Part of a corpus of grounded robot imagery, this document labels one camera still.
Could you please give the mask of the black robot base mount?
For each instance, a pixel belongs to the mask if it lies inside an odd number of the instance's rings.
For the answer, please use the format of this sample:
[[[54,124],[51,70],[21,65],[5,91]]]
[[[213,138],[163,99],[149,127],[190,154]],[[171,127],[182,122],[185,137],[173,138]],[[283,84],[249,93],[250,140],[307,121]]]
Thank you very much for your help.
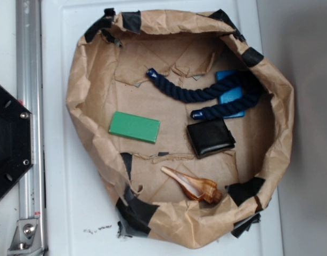
[[[33,166],[32,113],[0,85],[0,200]]]

